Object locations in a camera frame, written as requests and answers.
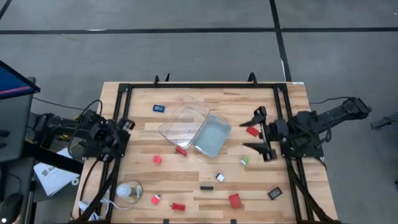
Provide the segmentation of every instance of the monitor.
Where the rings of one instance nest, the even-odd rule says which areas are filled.
[[[40,88],[0,60],[0,100],[40,92]]]

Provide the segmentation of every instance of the gray floor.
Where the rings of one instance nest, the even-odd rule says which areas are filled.
[[[282,27],[398,27],[393,0],[276,2]],[[0,21],[0,30],[272,26],[271,8],[261,0],[13,0]],[[369,123],[398,112],[398,32],[283,36],[292,79],[305,82],[311,101],[359,96],[374,110],[367,120],[334,128],[324,146],[340,220],[396,223],[397,128],[373,131]],[[149,81],[167,73],[176,81],[238,81],[250,72],[260,81],[284,80],[273,33],[0,35],[0,49],[1,60],[37,78],[37,97],[78,107],[99,97],[104,81]],[[76,115],[37,101],[32,111]],[[67,221],[75,191],[40,202],[36,223]]]

